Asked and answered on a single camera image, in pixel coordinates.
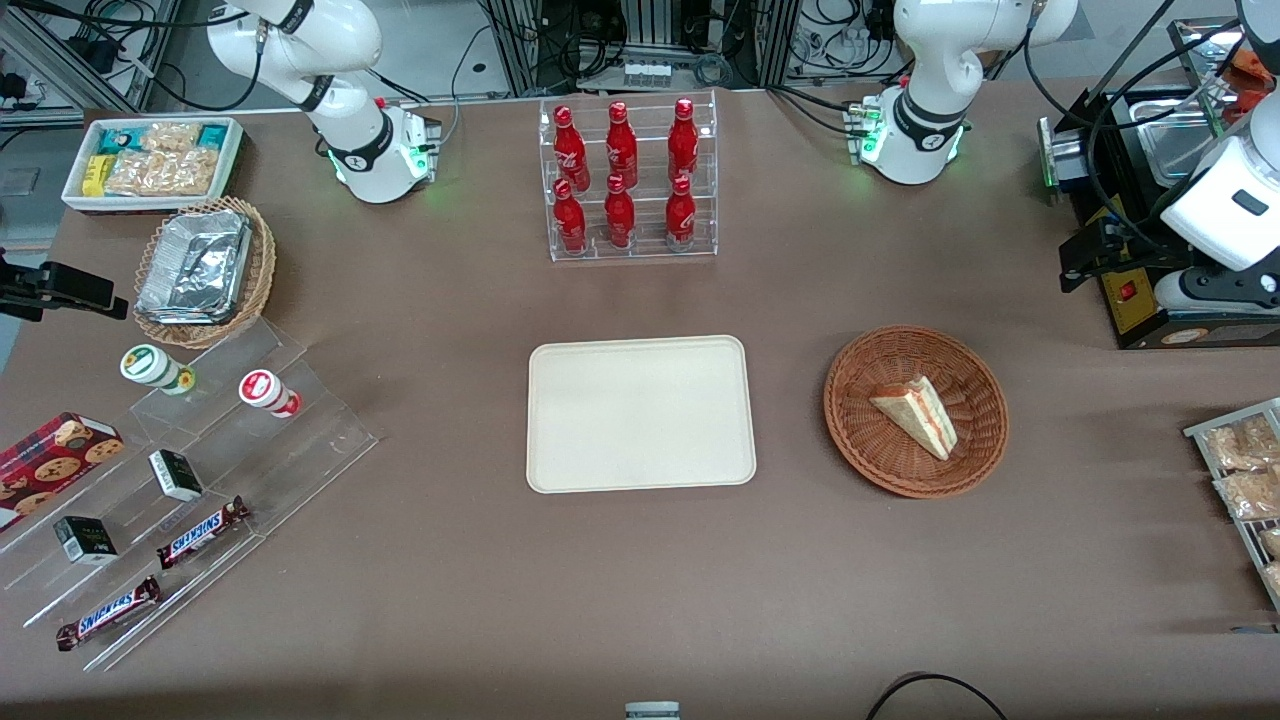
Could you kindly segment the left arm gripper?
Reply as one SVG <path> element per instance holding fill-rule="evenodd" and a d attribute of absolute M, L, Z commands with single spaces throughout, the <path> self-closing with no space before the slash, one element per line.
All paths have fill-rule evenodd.
<path fill-rule="evenodd" d="M 1073 236 L 1073 254 L 1060 250 L 1059 260 L 1062 293 L 1074 292 L 1088 279 L 1114 273 L 1179 270 L 1161 278 L 1155 287 L 1157 305 L 1169 313 L 1279 314 L 1277 265 L 1257 265 L 1243 272 L 1221 266 L 1187 269 L 1190 265 L 1188 255 L 1151 255 L 1147 242 L 1116 217 L 1101 217 L 1082 227 Z"/>

